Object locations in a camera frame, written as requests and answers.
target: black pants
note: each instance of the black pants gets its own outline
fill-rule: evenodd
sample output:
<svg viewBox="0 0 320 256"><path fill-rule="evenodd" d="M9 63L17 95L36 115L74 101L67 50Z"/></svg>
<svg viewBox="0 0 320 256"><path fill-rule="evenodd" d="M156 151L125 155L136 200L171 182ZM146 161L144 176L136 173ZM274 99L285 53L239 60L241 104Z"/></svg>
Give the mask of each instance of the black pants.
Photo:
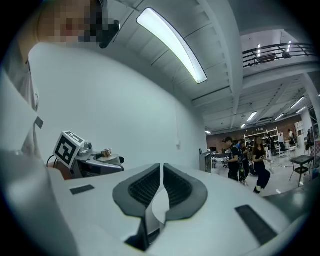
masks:
<svg viewBox="0 0 320 256"><path fill-rule="evenodd" d="M250 168L249 168L249 161L245 160L242 162L242 166L243 166L243 170L244 171L239 171L239 181L245 181L246 178L248 177L249 173L250 173Z"/></svg>
<svg viewBox="0 0 320 256"><path fill-rule="evenodd" d="M259 176L256 185L264 189L269 182L270 172L266 170L265 163L263 162L255 162L254 170L258 173Z"/></svg>
<svg viewBox="0 0 320 256"><path fill-rule="evenodd" d="M291 147L294 147L295 145L296 145L295 139L294 139L294 138L291 138L291 140L290 140L290 146L291 146Z"/></svg>
<svg viewBox="0 0 320 256"><path fill-rule="evenodd" d="M239 172L239 168L230 168L229 173L228 173L228 178L235 180L237 182L238 181L238 172Z"/></svg>

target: black rectangular panel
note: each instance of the black rectangular panel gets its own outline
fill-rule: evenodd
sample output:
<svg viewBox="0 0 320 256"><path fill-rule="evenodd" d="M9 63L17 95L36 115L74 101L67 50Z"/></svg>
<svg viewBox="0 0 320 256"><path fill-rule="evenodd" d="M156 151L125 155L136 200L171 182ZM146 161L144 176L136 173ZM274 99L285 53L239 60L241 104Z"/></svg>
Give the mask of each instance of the black rectangular panel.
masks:
<svg viewBox="0 0 320 256"><path fill-rule="evenodd" d="M278 235L249 205L237 207L235 210L260 245L264 245Z"/></svg>
<svg viewBox="0 0 320 256"><path fill-rule="evenodd" d="M76 188L71 188L70 191L72 195L80 194L89 190L93 190L94 187L92 185L80 186Z"/></svg>

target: black cable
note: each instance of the black cable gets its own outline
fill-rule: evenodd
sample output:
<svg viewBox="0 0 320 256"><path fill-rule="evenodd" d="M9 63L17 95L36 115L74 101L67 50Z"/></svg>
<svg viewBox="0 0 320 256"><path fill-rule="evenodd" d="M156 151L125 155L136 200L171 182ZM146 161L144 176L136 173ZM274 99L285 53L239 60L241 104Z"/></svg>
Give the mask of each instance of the black cable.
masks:
<svg viewBox="0 0 320 256"><path fill-rule="evenodd" d="M52 156L49 157L48 161L46 162L46 167L48 167L49 161L52 157L54 157L55 155L53 154Z"/></svg>
<svg viewBox="0 0 320 256"><path fill-rule="evenodd" d="M57 160L58 160L58 158L56 158L56 159L54 160L53 168L56 168L56 162L57 162Z"/></svg>

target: woman with long hair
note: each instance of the woman with long hair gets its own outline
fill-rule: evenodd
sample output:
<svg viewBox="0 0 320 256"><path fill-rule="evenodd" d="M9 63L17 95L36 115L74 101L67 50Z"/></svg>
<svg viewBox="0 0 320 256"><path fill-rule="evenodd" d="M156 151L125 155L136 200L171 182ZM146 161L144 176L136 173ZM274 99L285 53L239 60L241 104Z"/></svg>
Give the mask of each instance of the woman with long hair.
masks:
<svg viewBox="0 0 320 256"><path fill-rule="evenodd" d="M257 194L260 194L261 189L264 189L267 186L270 179L270 172L266 170L264 160L267 160L269 163L271 162L269 159L267 159L267 154L262 139L257 136L254 139L254 147L252 150L253 167L259 176L253 191Z"/></svg>

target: fluorescent light tube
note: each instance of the fluorescent light tube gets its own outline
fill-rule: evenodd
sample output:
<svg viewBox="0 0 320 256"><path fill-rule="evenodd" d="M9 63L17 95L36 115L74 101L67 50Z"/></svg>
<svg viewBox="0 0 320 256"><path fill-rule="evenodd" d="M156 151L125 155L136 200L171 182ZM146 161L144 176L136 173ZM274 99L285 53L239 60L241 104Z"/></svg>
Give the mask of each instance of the fluorescent light tube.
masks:
<svg viewBox="0 0 320 256"><path fill-rule="evenodd" d="M294 108L296 105L298 105L304 98L305 98L305 97L302 96L296 103L294 103L294 104L292 105L292 107L290 107L290 109L293 109L293 108Z"/></svg>
<svg viewBox="0 0 320 256"><path fill-rule="evenodd" d="M258 44L258 48L260 48L260 44ZM260 49L258 50L258 57L260 57Z"/></svg>
<svg viewBox="0 0 320 256"><path fill-rule="evenodd" d="M290 51L290 44L291 44L291 41L289 41L288 50L286 50L287 53Z"/></svg>
<svg viewBox="0 0 320 256"><path fill-rule="evenodd" d="M306 108L306 106L304 106L303 108L301 108L298 112L297 112L297 114L299 114L302 110L304 110Z"/></svg>
<svg viewBox="0 0 320 256"><path fill-rule="evenodd" d="M251 121L251 120L255 117L256 114L257 114L257 112L253 112L253 113L250 115L248 121Z"/></svg>
<svg viewBox="0 0 320 256"><path fill-rule="evenodd" d="M279 115L275 120L278 120L279 118L283 117L285 114Z"/></svg>
<svg viewBox="0 0 320 256"><path fill-rule="evenodd" d="M136 22L161 40L182 62L197 84L208 78L186 41L159 13L145 9Z"/></svg>

